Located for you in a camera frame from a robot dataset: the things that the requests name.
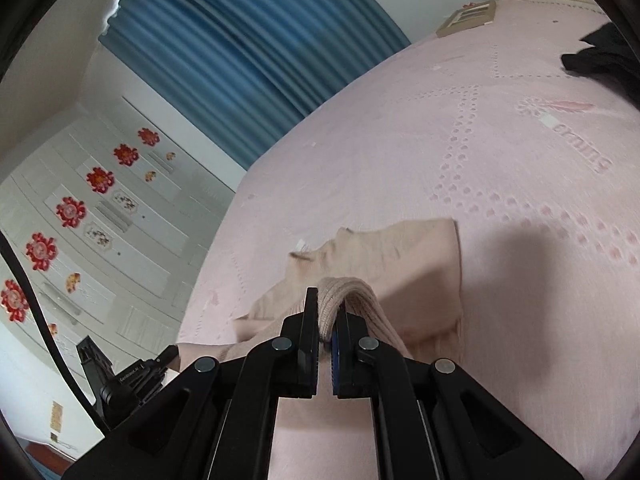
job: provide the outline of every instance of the beige cloth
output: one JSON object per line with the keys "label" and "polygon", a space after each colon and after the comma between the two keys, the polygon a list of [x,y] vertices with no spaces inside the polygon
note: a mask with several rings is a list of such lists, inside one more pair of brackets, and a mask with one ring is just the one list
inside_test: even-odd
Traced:
{"label": "beige cloth", "polygon": [[374,232],[341,228],[316,251],[290,253],[284,280],[234,321],[241,342],[180,343],[180,370],[202,355],[220,361],[242,357],[276,337],[284,318],[302,311],[309,286],[319,289],[324,341],[345,299],[350,312],[365,317],[371,335],[405,356],[423,362],[462,360],[458,238],[452,219],[437,219],[403,221]]}

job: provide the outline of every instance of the white wardrobe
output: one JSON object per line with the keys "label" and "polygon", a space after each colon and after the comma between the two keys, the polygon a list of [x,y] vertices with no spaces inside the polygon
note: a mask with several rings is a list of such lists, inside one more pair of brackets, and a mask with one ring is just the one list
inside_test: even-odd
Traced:
{"label": "white wardrobe", "polygon": [[[175,341],[233,198],[170,136],[122,100],[74,121],[0,185],[0,226],[85,390],[75,346],[86,335],[116,372]],[[12,279],[0,262],[10,305]],[[28,310],[2,322],[51,365]]]}

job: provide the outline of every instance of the bed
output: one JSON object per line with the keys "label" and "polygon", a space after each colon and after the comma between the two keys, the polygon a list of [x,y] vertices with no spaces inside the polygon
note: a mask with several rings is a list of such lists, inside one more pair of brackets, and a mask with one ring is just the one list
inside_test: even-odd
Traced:
{"label": "bed", "polygon": [[640,113],[559,57],[606,21],[499,2],[493,23],[354,81],[248,171],[179,341],[234,342],[232,320],[282,279],[287,252],[341,226],[453,217],[463,366],[603,479],[640,429]]}

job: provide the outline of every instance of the curtain fold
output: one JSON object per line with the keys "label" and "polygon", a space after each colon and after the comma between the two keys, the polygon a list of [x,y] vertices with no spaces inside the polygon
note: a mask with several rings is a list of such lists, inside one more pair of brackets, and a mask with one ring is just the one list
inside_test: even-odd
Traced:
{"label": "curtain fold", "polygon": [[409,41],[375,0],[121,0],[100,42],[247,169]]}

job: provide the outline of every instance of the red flower on box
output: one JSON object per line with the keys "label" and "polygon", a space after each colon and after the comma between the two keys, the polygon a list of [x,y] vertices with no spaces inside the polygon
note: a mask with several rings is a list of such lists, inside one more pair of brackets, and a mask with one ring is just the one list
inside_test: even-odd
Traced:
{"label": "red flower on box", "polygon": [[142,144],[146,144],[147,146],[155,146],[160,142],[160,136],[158,133],[152,132],[149,128],[142,128],[138,132],[138,137],[142,139]]}
{"label": "red flower on box", "polygon": [[14,280],[6,280],[0,296],[2,297],[2,305],[9,313],[9,321],[23,322],[26,316],[25,312],[29,309],[29,303],[27,303],[27,298],[24,297],[20,285]]}
{"label": "red flower on box", "polygon": [[49,269],[49,262],[58,256],[58,248],[53,238],[45,238],[42,233],[34,233],[33,241],[27,243],[27,256],[33,262],[33,270]]}
{"label": "red flower on box", "polygon": [[62,204],[56,206],[56,214],[62,220],[62,227],[78,227],[80,221],[86,216],[86,207],[84,202],[65,196]]}
{"label": "red flower on box", "polygon": [[94,168],[91,173],[87,173],[86,180],[96,193],[103,194],[116,182],[113,173],[111,171],[107,173],[102,168]]}
{"label": "red flower on box", "polygon": [[113,150],[113,155],[118,157],[120,164],[123,166],[131,166],[140,156],[137,148],[130,148],[126,144],[121,144],[119,148]]}

